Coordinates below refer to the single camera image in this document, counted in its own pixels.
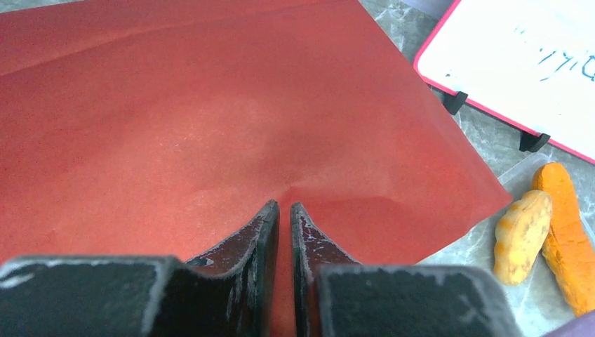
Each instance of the red whiteboard frame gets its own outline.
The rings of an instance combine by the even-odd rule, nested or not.
[[[440,89],[441,91],[449,94],[449,95],[456,95],[457,92],[454,90],[451,90],[449,88],[447,88],[446,86],[434,81],[433,79],[430,79],[429,77],[424,76],[418,67],[418,63],[420,58],[422,57],[423,53],[426,51],[427,47],[432,43],[432,41],[434,40],[434,37],[436,37],[436,35],[438,34],[438,32],[440,32],[440,29],[444,26],[444,24],[446,23],[446,21],[450,18],[450,15],[453,14],[453,12],[456,10],[457,6],[461,3],[461,1],[463,0],[454,0],[453,4],[450,5],[450,7],[448,8],[448,10],[446,11],[446,13],[444,13],[444,16],[440,19],[440,21],[438,21],[438,24],[436,25],[436,27],[432,30],[432,33],[430,33],[429,37],[426,39],[426,41],[423,43],[422,47],[420,48],[420,50],[417,52],[417,54],[415,55],[415,59],[413,60],[413,68],[415,69],[415,71],[417,72],[417,74],[419,74],[422,79],[430,84],[431,86],[433,86],[434,88]],[[512,119],[502,116],[500,113],[487,108],[486,106],[482,105],[479,102],[476,102],[474,100],[472,100],[471,98],[468,98],[465,101],[467,104],[487,113],[490,114],[492,116],[494,116],[497,119],[500,119],[501,121],[504,121],[512,126],[514,126],[515,128],[518,128],[520,130],[526,131],[534,136],[538,136],[540,133],[536,130],[532,130],[531,128],[528,128],[527,126],[524,126],[522,124],[520,124],[519,122],[513,121]],[[569,147],[562,145],[558,142],[556,142],[553,139],[549,139],[548,144],[551,144],[561,150],[564,150],[568,153],[571,153],[573,155],[575,155],[576,157],[579,157],[585,161],[588,161],[591,164],[595,164],[595,159],[588,157],[585,154],[582,154],[576,150],[570,149]]]

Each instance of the plastic tray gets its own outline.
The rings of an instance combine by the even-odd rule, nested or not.
[[[549,162],[551,159],[544,154],[531,154],[502,174],[499,180],[514,196],[514,200],[518,200],[529,191],[536,170]],[[482,221],[467,235],[426,258],[421,264],[473,265],[492,272],[495,226],[507,208]],[[591,239],[591,245],[594,245],[595,237],[591,227],[584,218],[582,223]],[[525,336],[542,336],[575,318],[541,253],[523,283],[518,286],[503,284],[502,287]]]

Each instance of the whiteboard stand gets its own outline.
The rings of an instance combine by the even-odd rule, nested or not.
[[[521,142],[519,145],[519,150],[523,152],[537,152],[543,147],[543,145],[546,145],[548,141],[549,135],[547,133],[542,133],[537,136],[527,131],[521,130]]]
[[[461,107],[467,101],[469,95],[462,91],[458,91],[456,95],[451,95],[444,91],[444,99],[442,105],[446,108],[449,114],[455,116]],[[550,136],[547,133],[534,135],[524,130],[521,131],[521,140],[519,142],[519,150],[522,152],[537,152],[547,144]]]
[[[461,107],[464,105],[467,97],[469,97],[469,95],[462,91],[457,92],[457,94],[454,96],[445,93],[442,105],[444,105],[446,111],[448,111],[449,114],[455,116],[457,112],[461,110]]]

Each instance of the red paper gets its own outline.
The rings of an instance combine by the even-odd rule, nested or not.
[[[290,336],[291,203],[363,263],[416,263],[510,200],[355,0],[84,1],[0,32],[0,260],[187,259],[277,199]]]

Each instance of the marble countertop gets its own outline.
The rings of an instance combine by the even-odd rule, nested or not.
[[[0,0],[0,12],[72,1]],[[413,60],[437,23],[436,18],[411,8],[401,0],[360,1],[409,61]],[[433,1],[443,6],[445,1],[450,0]],[[419,1],[408,0],[410,4],[415,2],[419,3]],[[454,118],[496,176],[502,176],[530,155],[528,152],[518,150],[520,137],[518,130],[487,114],[465,106]],[[561,162],[568,169],[580,199],[582,215],[591,226],[595,227],[595,166],[550,145],[545,145],[540,152],[549,160]],[[491,239],[493,221],[494,217],[486,219],[468,235],[428,257],[422,263],[468,264],[490,269],[490,263],[493,263],[490,260],[490,251],[493,247],[490,246],[493,245]],[[560,300],[559,290],[551,285],[553,276],[543,261],[536,263],[530,277],[532,279],[528,280],[524,288],[507,290],[507,294],[512,311],[524,334],[540,336],[572,317],[568,315],[567,305]],[[550,299],[545,304],[542,300],[540,303],[540,296],[553,296],[554,300]]]

